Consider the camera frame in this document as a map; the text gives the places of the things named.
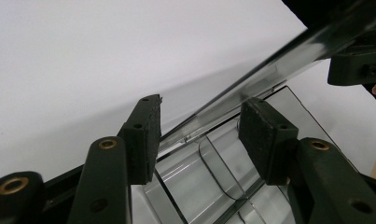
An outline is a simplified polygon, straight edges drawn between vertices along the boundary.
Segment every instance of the screw hole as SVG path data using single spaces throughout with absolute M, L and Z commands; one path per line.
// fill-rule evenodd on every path
M 312 141 L 310 143 L 312 147 L 319 149 L 319 150 L 328 150 L 329 146 L 326 143 L 319 142 L 319 141 Z
M 105 139 L 104 141 L 100 142 L 99 147 L 101 149 L 109 149 L 115 147 L 117 144 L 118 142 L 113 139 Z
M 362 213 L 370 214 L 373 210 L 371 209 L 370 205 L 367 203 L 359 200 L 359 199 L 351 199 L 349 204 L 356 210 Z
M 92 213 L 98 213 L 103 211 L 108 206 L 107 199 L 99 199 L 91 203 L 90 210 Z
M 27 185 L 28 185 L 27 177 L 13 177 L 5 181 L 0 186 L 0 194 L 8 195 L 8 194 L 16 193 L 24 189 Z

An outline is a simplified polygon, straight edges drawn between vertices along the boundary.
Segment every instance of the black machine part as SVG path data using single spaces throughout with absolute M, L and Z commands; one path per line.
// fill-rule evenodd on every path
M 131 185 L 152 181 L 161 136 L 160 104 L 158 94 L 142 98 L 118 132 L 126 143 Z
M 91 144 L 68 224 L 132 223 L 126 147 L 119 137 Z
M 39 174 L 19 172 L 0 178 L 0 224 L 35 222 L 45 201 Z
M 376 181 L 362 178 L 329 142 L 305 138 L 288 144 L 298 142 L 297 135 L 274 129 L 286 123 L 280 116 L 267 102 L 249 99 L 242 105 L 239 137 L 268 185 L 290 179 L 296 222 L 376 223 Z
M 35 172 L 0 178 L 0 224 L 132 223 L 131 184 L 154 173 L 160 103 L 158 94 L 141 99 L 119 136 L 95 141 L 83 166 L 46 184 Z

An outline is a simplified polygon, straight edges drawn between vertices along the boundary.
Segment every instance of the transparent plastic container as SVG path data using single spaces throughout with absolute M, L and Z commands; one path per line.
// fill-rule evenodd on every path
M 327 133 L 288 87 L 267 97 L 299 128 L 298 139 Z M 266 186 L 238 138 L 236 115 L 164 155 L 144 190 L 162 223 L 294 223 L 286 186 Z

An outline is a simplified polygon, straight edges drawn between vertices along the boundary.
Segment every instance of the white surface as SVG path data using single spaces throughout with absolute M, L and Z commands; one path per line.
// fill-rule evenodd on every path
M 0 0 L 0 176 L 77 167 L 148 94 L 164 132 L 303 29 L 279 0 Z

